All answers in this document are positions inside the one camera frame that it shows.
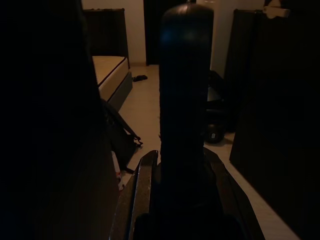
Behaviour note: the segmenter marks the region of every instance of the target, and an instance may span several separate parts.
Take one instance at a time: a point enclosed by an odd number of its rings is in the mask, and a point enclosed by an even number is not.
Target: backpack
[[[104,99],[101,99],[101,101],[106,120],[106,132],[111,142],[111,149],[118,160],[120,170],[133,174],[134,171],[127,168],[127,164],[136,149],[141,148],[143,142],[140,141],[141,138],[128,126],[117,110]]]

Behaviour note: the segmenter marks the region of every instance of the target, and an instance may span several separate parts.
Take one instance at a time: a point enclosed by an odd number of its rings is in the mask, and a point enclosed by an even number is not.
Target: mattress
[[[123,56],[93,56],[100,97],[110,99],[129,72],[128,60]]]

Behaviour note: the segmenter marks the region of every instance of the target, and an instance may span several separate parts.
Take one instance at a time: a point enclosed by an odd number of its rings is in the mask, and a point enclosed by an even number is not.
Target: tiled floor
[[[133,89],[125,100],[120,114],[129,126],[141,137],[143,148],[133,156],[128,167],[135,169],[142,156],[151,150],[160,150],[160,106],[159,106],[159,70],[158,66],[132,67],[132,75],[147,75],[148,80],[134,82]],[[298,240],[299,238],[268,206],[242,175],[230,164],[229,157],[234,134],[227,134],[222,143],[205,146],[218,154],[226,169],[247,194],[266,240]],[[126,184],[130,178],[125,174]]]

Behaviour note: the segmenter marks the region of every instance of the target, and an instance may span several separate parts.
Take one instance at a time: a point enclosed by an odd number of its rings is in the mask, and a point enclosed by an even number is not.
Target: doorway
[[[184,4],[187,0],[143,0],[146,64],[159,64],[159,37],[161,19],[170,8]]]

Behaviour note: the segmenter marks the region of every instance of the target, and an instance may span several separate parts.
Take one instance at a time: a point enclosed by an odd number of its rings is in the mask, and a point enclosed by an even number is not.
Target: white wall
[[[211,70],[224,77],[234,10],[262,9],[265,0],[197,0],[196,2],[214,9]]]
[[[82,0],[83,9],[124,9],[131,63],[146,63],[144,0]]]

